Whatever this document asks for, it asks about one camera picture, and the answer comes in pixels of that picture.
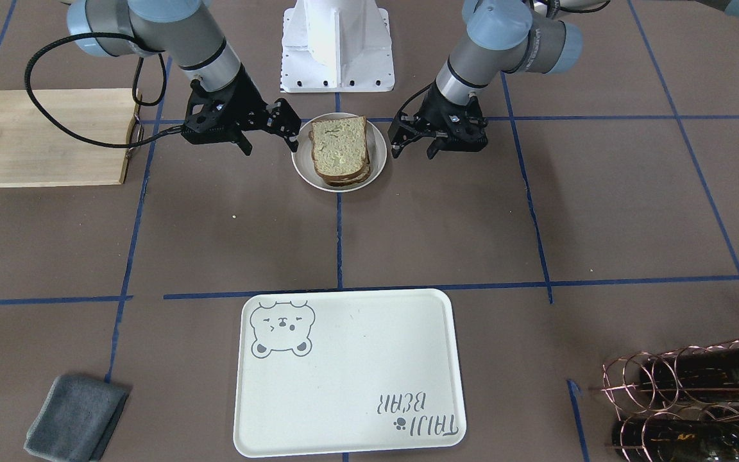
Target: gray towel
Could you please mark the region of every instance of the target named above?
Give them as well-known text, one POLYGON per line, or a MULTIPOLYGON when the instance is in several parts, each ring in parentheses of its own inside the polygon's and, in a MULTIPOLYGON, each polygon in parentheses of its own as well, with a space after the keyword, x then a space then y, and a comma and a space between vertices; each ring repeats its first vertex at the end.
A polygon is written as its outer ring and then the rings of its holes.
POLYGON ((27 431, 24 450, 53 462, 99 460, 126 400, 127 392, 117 386, 61 375, 27 431))

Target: white mounting bracket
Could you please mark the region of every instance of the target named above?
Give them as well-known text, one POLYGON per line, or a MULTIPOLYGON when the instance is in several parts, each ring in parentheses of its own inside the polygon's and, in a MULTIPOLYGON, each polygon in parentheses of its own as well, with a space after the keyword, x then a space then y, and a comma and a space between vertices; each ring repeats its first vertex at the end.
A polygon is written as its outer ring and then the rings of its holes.
POLYGON ((284 12, 281 90, 390 91, 389 13, 375 0, 298 0, 284 12))

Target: bear drawing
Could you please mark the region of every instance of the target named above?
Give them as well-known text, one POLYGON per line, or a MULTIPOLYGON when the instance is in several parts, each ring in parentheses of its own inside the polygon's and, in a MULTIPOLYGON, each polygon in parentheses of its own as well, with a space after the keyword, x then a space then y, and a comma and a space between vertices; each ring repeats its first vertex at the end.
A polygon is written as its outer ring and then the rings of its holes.
POLYGON ((310 330, 315 321, 316 313, 306 302, 276 302, 270 307, 259 304, 250 315, 255 331, 253 354, 267 357, 273 351, 291 350, 296 356, 306 356, 313 347, 310 330))

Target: bread slice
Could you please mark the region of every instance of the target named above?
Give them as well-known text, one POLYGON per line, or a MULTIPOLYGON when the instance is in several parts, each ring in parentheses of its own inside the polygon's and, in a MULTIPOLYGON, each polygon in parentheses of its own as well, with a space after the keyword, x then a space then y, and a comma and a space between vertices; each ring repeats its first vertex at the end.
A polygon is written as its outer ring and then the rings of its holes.
POLYGON ((312 123, 310 130, 316 173, 330 186, 347 186, 370 175, 366 117, 312 123))

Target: plate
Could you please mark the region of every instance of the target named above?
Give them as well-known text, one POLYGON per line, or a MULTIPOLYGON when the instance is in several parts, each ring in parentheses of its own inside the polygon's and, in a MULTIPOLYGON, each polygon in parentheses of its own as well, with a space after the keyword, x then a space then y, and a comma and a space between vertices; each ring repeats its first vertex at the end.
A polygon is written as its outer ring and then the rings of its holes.
POLYGON ((302 126, 302 129, 298 132, 298 150, 293 153, 293 166, 296 167, 296 172, 304 178, 304 181, 322 191, 329 191, 331 193, 348 193, 361 189, 362 187, 366 187, 368 184, 371 184, 373 180, 378 178, 378 175, 381 175, 381 170, 383 170, 385 164, 387 164, 387 141, 384 140, 384 135, 381 134, 381 131, 379 131, 377 126, 367 120, 367 152, 369 152, 370 155, 369 165, 371 169, 367 179, 347 186, 330 186, 316 173, 316 167, 314 167, 313 164, 313 143, 310 140, 310 130, 312 129, 311 124, 319 120, 335 120, 347 117, 358 116, 349 113, 330 113, 319 115, 319 117, 305 123, 302 126))
POLYGON ((234 412, 243 456, 451 447, 464 434, 445 293, 271 293, 244 304, 234 412))

